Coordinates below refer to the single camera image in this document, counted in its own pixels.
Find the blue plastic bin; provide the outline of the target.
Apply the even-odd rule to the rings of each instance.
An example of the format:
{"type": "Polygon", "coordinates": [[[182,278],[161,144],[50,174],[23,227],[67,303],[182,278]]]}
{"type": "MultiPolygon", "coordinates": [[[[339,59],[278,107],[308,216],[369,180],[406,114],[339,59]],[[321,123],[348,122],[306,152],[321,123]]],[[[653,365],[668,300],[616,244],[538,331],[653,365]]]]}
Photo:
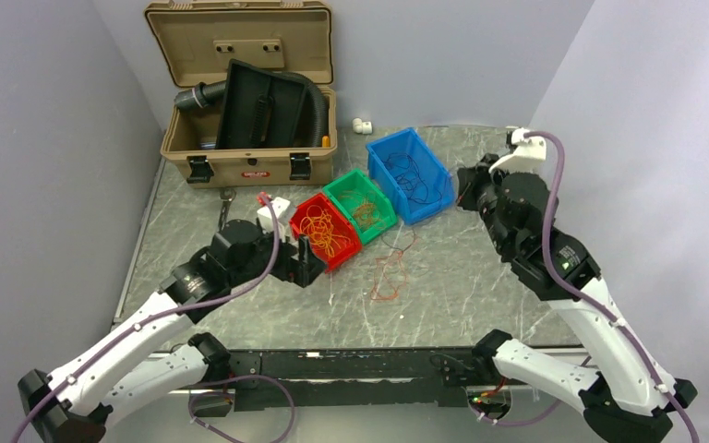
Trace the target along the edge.
{"type": "Polygon", "coordinates": [[[450,171],[411,127],[367,143],[367,169],[408,225],[439,214],[455,201],[450,171]]]}

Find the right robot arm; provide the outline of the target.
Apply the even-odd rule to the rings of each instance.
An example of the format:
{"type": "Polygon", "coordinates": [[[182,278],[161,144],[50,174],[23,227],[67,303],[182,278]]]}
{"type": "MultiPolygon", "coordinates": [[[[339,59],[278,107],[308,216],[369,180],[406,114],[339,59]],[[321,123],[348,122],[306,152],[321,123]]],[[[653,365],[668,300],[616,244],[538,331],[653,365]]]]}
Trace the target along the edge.
{"type": "Polygon", "coordinates": [[[594,363],[573,365],[494,329],[472,350],[477,379],[529,384],[580,413],[607,442],[659,442],[671,413],[697,390],[664,370],[618,310],[581,241],[555,224],[558,187],[539,175],[500,172],[493,154],[461,168],[458,204],[478,214],[502,262],[571,328],[594,363]]]}

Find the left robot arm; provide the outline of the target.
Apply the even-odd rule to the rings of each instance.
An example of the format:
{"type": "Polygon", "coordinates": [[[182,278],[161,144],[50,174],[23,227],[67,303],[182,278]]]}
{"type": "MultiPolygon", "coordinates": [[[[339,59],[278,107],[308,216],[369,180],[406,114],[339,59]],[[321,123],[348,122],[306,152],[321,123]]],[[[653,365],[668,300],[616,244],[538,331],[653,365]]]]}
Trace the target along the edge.
{"type": "Polygon", "coordinates": [[[34,369],[18,382],[26,417],[13,441],[33,427],[44,442],[99,442],[172,390],[221,385],[232,373],[231,355],[210,333],[193,335],[162,359],[150,355],[268,276],[305,288],[326,268],[305,236],[292,242],[256,221],[227,222],[105,338],[53,371],[34,369]]]}

